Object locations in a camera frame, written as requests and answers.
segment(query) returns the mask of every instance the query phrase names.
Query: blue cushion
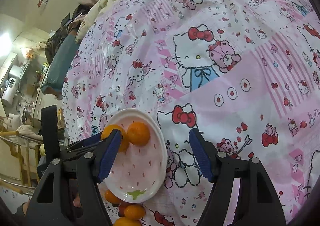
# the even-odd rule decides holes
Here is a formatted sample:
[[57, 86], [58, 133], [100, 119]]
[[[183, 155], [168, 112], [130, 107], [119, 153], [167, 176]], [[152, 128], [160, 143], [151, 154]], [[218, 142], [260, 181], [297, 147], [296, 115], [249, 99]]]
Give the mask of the blue cushion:
[[80, 46], [80, 44], [76, 44], [75, 40], [76, 36], [69, 34], [58, 49], [42, 83], [41, 91], [43, 94], [52, 91], [47, 90], [49, 87], [56, 92], [56, 95], [61, 93], [67, 71]]

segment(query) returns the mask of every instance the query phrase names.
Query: metal screw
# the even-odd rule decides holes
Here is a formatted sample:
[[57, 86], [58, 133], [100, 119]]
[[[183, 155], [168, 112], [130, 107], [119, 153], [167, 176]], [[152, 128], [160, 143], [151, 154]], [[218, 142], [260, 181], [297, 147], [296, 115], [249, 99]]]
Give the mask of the metal screw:
[[252, 161], [252, 163], [254, 163], [254, 164], [257, 164], [257, 163], [260, 162], [260, 160], [259, 160], [258, 157], [253, 157], [253, 158], [251, 158], [251, 161]]
[[224, 158], [226, 156], [227, 154], [225, 152], [222, 152], [222, 151], [218, 152], [218, 157]]
[[89, 158], [93, 157], [93, 153], [92, 152], [86, 152], [84, 154], [84, 157], [89, 159]]
[[59, 162], [60, 162], [60, 159], [59, 159], [59, 158], [55, 158], [55, 159], [52, 160], [52, 163], [53, 163], [54, 165], [57, 165]]

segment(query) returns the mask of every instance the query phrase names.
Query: pink bedsheet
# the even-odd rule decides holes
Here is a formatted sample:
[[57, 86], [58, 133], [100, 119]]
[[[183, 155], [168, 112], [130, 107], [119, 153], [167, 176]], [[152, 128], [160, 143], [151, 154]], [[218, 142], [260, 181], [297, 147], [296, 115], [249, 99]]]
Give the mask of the pink bedsheet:
[[96, 19], [67, 73], [71, 140], [99, 133], [122, 109], [149, 113], [169, 158], [142, 223], [196, 225], [212, 188], [188, 143], [197, 127], [219, 151], [262, 161], [290, 221], [312, 189], [319, 148], [319, 31], [308, 0], [119, 0]]

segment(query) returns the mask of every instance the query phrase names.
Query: sticker on wall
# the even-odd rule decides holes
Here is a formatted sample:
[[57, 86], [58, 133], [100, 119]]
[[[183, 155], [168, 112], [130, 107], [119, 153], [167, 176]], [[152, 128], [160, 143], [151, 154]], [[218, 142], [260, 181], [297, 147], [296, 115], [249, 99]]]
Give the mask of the sticker on wall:
[[43, 11], [45, 10], [47, 3], [49, 0], [39, 0], [39, 3], [37, 4], [38, 8], [40, 9], [40, 14], [43, 13]]

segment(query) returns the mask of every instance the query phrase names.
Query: small orange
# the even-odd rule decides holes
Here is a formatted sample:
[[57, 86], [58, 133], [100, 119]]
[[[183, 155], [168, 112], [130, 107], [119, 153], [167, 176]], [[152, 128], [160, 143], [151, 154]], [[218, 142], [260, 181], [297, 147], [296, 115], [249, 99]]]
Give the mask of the small orange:
[[121, 217], [115, 221], [113, 226], [141, 226], [139, 221], [130, 220], [126, 217]]
[[117, 196], [115, 196], [110, 190], [107, 190], [104, 193], [104, 198], [112, 204], [119, 204], [121, 202], [121, 200]]
[[123, 217], [123, 216], [124, 216], [124, 210], [125, 210], [129, 205], [132, 205], [132, 204], [121, 201], [120, 205], [118, 206], [118, 209], [119, 209], [118, 215], [119, 215], [119, 217]]
[[127, 134], [122, 127], [115, 125], [115, 124], [106, 126], [101, 134], [100, 139], [103, 140], [106, 137], [108, 137], [111, 134], [113, 129], [119, 129], [121, 132], [121, 135], [122, 135], [122, 140], [121, 140], [121, 145], [119, 147], [119, 152], [126, 152], [129, 147], [129, 141], [128, 141]]
[[145, 146], [150, 139], [150, 131], [146, 124], [133, 122], [127, 129], [128, 140], [136, 146]]
[[129, 205], [124, 210], [124, 216], [131, 220], [141, 219], [145, 215], [146, 215], [146, 211], [141, 205], [138, 205], [138, 204]]

